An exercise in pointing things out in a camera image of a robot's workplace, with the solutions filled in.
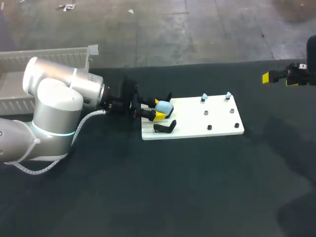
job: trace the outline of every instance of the black table surface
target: black table surface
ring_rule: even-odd
[[[0,165],[0,235],[316,236],[316,88],[261,81],[290,62],[91,70],[147,96],[230,91],[245,133],[143,141],[140,121],[93,117],[48,173]]]

